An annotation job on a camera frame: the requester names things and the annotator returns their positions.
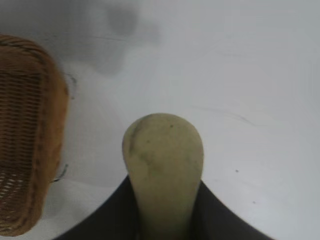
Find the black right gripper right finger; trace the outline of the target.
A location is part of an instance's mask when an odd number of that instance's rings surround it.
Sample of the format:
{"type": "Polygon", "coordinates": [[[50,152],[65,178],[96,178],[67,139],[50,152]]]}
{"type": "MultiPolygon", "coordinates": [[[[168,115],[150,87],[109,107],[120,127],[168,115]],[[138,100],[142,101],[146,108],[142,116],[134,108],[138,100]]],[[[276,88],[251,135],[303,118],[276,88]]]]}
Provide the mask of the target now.
{"type": "Polygon", "coordinates": [[[270,240],[227,208],[201,182],[190,224],[192,240],[270,240]]]}

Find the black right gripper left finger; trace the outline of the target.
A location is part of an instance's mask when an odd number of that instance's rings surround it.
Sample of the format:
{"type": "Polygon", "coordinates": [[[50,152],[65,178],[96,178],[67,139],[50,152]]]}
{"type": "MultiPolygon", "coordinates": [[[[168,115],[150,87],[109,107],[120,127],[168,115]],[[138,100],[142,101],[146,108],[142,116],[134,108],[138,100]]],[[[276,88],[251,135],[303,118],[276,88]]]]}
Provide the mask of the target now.
{"type": "Polygon", "coordinates": [[[136,240],[138,208],[129,177],[85,220],[61,234],[59,240],[136,240]]]}

